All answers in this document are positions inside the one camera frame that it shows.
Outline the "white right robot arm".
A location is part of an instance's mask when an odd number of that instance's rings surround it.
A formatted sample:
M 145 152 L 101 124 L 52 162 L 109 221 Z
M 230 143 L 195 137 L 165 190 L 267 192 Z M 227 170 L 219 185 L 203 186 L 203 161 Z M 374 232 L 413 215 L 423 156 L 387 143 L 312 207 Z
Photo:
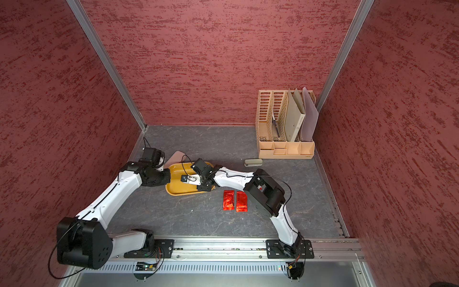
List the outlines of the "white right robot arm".
M 271 220 L 278 234 L 280 252 L 288 258 L 301 256 L 303 237 L 290 219 L 285 191 L 274 177 L 262 169 L 239 172 L 219 165 L 213 167 L 202 160 L 191 168 L 195 174 L 183 176 L 182 182 L 195 185 L 198 191 L 227 187 L 244 192 L 260 213 Z

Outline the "red tea bag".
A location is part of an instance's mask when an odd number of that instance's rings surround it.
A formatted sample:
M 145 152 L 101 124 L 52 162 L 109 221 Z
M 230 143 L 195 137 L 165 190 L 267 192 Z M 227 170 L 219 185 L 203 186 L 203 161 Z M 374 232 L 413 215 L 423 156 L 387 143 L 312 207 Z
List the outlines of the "red tea bag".
M 236 212 L 248 211 L 248 198 L 247 194 L 243 191 L 238 191 L 236 195 Z
M 223 210 L 234 210 L 234 190 L 225 190 L 223 195 Z

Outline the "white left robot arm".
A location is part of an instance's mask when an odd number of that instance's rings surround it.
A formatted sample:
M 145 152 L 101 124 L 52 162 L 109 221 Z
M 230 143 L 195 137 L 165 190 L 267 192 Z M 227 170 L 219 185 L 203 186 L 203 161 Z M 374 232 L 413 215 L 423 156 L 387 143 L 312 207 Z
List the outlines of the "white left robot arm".
M 135 253 L 146 258 L 166 258 L 167 249 L 155 242 L 152 231 L 134 229 L 111 236 L 107 228 L 123 203 L 139 187 L 163 186 L 170 170 L 141 162 L 128 162 L 109 187 L 75 217 L 64 217 L 57 225 L 57 261 L 97 270 L 111 258 Z

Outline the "yellow plastic storage box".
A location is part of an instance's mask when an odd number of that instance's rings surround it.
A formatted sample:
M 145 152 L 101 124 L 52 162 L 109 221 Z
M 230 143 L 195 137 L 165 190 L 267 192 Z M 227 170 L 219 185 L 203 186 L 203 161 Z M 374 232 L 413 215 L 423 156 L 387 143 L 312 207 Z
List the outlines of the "yellow plastic storage box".
M 170 182 L 166 185 L 166 191 L 171 196 L 190 196 L 192 194 L 203 193 L 198 191 L 196 185 L 186 184 L 181 181 L 181 177 L 185 173 L 189 175 L 196 175 L 191 168 L 192 163 L 177 163 L 169 167 Z

